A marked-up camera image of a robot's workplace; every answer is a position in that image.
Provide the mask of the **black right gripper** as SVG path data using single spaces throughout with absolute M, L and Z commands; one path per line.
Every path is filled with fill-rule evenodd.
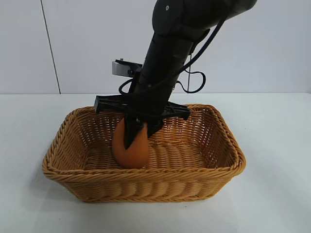
M 153 39 L 139 77 L 132 79 L 127 93 L 97 96 L 95 112 L 114 111 L 135 116 L 124 118 L 124 146 L 128 149 L 147 120 L 150 138 L 163 127 L 163 120 L 170 117 L 188 119 L 187 107 L 169 102 L 179 76 L 179 69 L 190 52 L 191 42 L 183 39 Z

